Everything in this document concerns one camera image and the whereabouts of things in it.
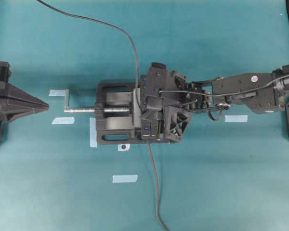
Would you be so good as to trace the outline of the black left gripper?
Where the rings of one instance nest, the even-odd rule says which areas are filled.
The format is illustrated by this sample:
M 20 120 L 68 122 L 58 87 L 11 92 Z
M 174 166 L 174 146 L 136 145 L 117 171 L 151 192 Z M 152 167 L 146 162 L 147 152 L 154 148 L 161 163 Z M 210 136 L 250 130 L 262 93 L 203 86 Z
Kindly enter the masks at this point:
M 10 76 L 9 63 L 0 62 L 0 137 L 3 123 L 11 123 L 49 109 L 44 101 L 8 83 Z

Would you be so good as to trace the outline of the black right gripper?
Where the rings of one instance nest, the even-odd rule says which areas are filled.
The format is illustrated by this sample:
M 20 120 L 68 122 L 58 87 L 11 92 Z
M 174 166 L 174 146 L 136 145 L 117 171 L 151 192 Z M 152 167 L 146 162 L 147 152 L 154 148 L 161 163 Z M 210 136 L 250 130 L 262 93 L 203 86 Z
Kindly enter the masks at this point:
M 161 63 L 152 63 L 147 74 L 141 76 L 141 121 L 162 121 L 163 140 L 180 142 L 191 121 L 190 112 L 183 109 L 184 97 L 180 88 L 186 77 L 177 71 L 168 71 Z

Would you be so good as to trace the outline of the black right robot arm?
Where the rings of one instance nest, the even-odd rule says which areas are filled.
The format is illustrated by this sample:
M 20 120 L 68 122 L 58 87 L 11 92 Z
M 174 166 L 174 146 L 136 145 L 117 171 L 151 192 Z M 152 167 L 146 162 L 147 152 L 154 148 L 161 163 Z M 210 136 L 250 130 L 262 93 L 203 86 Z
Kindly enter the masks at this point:
M 188 82 L 185 75 L 152 63 L 141 77 L 141 137 L 147 142 L 176 143 L 193 114 L 219 121 L 233 104 L 257 114 L 284 110 L 289 95 L 289 65 L 271 73 L 245 73 Z

